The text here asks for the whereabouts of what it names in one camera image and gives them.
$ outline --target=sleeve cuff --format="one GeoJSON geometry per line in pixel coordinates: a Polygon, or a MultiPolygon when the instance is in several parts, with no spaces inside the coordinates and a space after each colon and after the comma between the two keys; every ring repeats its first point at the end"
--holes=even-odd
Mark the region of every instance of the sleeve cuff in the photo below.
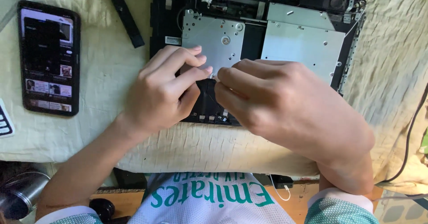
{"type": "Polygon", "coordinates": [[[65,209],[58,210],[56,212],[49,213],[46,216],[40,218],[35,224],[53,223],[55,221],[58,221],[64,218],[80,215],[80,214],[97,215],[97,213],[92,208],[89,208],[87,206],[73,206],[73,207],[68,207],[65,209]]]}
{"type": "Polygon", "coordinates": [[[369,200],[365,196],[349,194],[340,190],[339,188],[327,188],[318,192],[308,201],[308,208],[310,208],[315,203],[315,201],[322,198],[341,199],[360,206],[361,208],[373,214],[373,203],[371,202],[371,200],[369,200]]]}

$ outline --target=sticker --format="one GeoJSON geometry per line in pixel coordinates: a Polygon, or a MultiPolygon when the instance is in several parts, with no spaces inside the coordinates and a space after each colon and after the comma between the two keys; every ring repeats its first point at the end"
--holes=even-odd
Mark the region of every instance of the sticker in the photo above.
{"type": "Polygon", "coordinates": [[[181,37],[166,37],[165,36],[165,43],[181,46],[181,37]]]}

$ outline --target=smartphone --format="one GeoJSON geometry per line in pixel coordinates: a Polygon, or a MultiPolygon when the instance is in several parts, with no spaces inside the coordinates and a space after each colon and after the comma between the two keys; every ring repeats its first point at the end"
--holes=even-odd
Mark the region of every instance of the smartphone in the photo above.
{"type": "Polygon", "coordinates": [[[79,112],[80,17],[30,1],[18,3],[22,99],[27,110],[79,112]]]}

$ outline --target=person's left hand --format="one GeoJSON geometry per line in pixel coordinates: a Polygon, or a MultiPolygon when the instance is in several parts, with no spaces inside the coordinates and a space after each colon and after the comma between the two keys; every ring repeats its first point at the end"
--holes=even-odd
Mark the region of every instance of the person's left hand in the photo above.
{"type": "Polygon", "coordinates": [[[212,67],[197,68],[207,60],[206,56],[198,55],[201,51],[200,46],[192,49],[166,46],[140,71],[130,89],[126,108],[119,116],[137,141],[189,116],[200,95],[195,82],[206,79],[212,72],[212,67]],[[175,77],[185,63],[193,68],[175,77]]]}

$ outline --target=bedsheet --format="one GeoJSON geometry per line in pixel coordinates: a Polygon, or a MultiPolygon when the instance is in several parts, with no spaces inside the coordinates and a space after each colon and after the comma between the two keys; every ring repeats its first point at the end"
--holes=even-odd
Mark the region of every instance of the bedsheet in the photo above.
{"type": "MultiPolygon", "coordinates": [[[[81,110],[76,117],[61,118],[23,108],[18,26],[16,17],[12,18],[0,32],[0,98],[16,135],[0,139],[0,159],[62,162],[95,139],[120,112],[127,88],[148,61],[148,44],[132,47],[110,0],[32,1],[72,9],[82,17],[81,110]]],[[[126,2],[148,43],[151,0],[126,2]]],[[[366,12],[344,98],[375,131],[372,159],[378,182],[400,168],[408,124],[428,82],[428,4],[427,0],[368,0],[366,12]]],[[[424,108],[412,131],[405,171],[393,183],[379,184],[383,188],[428,193],[428,170],[417,154],[428,126],[425,113],[424,108]]],[[[190,123],[153,134],[117,167],[132,172],[318,174],[313,161],[243,128],[190,123]]]]}

